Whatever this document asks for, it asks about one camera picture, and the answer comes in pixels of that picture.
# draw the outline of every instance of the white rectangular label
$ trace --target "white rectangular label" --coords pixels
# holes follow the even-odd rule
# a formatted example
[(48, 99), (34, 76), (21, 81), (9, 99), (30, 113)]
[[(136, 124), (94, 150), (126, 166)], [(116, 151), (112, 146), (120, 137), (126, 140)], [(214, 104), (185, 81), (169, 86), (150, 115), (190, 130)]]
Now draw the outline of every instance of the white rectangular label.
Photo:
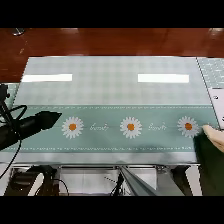
[(178, 75), (178, 74), (138, 74), (138, 82), (189, 83), (189, 75)]
[(22, 82), (70, 82), (72, 74), (57, 75), (24, 75)]

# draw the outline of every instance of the daisy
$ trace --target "daisy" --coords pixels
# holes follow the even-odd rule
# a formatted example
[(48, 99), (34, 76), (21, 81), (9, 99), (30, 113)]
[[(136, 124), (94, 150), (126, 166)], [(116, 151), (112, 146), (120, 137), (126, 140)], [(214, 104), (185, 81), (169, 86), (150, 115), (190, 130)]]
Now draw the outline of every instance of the daisy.
[(66, 135), (66, 138), (75, 138), (82, 134), (83, 126), (83, 121), (78, 117), (69, 117), (62, 125), (63, 135)]
[(182, 117), (179, 119), (177, 127), (179, 127), (178, 130), (182, 131), (182, 135), (185, 137), (192, 138), (199, 133), (199, 127), (194, 118)]
[(126, 119), (123, 119), (120, 127), (120, 131), (123, 131), (123, 135), (126, 135), (126, 138), (130, 139), (139, 136), (141, 134), (140, 130), (142, 130), (140, 121), (134, 117), (126, 117)]

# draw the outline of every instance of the brown wooden surface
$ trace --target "brown wooden surface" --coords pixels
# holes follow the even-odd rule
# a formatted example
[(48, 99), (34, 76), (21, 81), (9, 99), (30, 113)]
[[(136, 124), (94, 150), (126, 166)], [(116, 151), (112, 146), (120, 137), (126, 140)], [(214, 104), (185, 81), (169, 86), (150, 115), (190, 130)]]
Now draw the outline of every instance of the brown wooden surface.
[(28, 57), (170, 55), (224, 57), (221, 28), (0, 28), (0, 82), (19, 82)]

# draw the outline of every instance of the table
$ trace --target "table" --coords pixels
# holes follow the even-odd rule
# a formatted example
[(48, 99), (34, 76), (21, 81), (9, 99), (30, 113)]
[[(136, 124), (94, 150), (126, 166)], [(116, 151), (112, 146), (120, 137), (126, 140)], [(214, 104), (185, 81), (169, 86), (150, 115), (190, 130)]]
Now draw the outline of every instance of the table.
[[(139, 74), (155, 75), (139, 82)], [(154, 83), (158, 74), (182, 81)], [(204, 124), (219, 126), (195, 57), (31, 57), (14, 106), (21, 104), (28, 106), (24, 117), (41, 110), (62, 116), (23, 141), (18, 163), (196, 163), (194, 135)], [(16, 149), (1, 152), (1, 162)]]

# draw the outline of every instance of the yellow flower center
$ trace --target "yellow flower center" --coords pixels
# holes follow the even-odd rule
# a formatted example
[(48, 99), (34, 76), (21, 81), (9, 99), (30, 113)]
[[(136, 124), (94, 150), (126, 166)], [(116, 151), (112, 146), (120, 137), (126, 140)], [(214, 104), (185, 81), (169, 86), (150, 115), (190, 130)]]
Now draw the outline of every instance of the yellow flower center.
[(74, 130), (76, 129), (76, 124), (70, 124), (70, 125), (69, 125), (69, 129), (70, 129), (71, 131), (74, 131)]
[(128, 124), (128, 130), (133, 131), (135, 129), (135, 126), (133, 124)]
[(192, 129), (192, 125), (191, 125), (190, 123), (186, 123), (186, 124), (185, 124), (185, 128), (186, 128), (187, 130), (191, 130), (191, 129)]

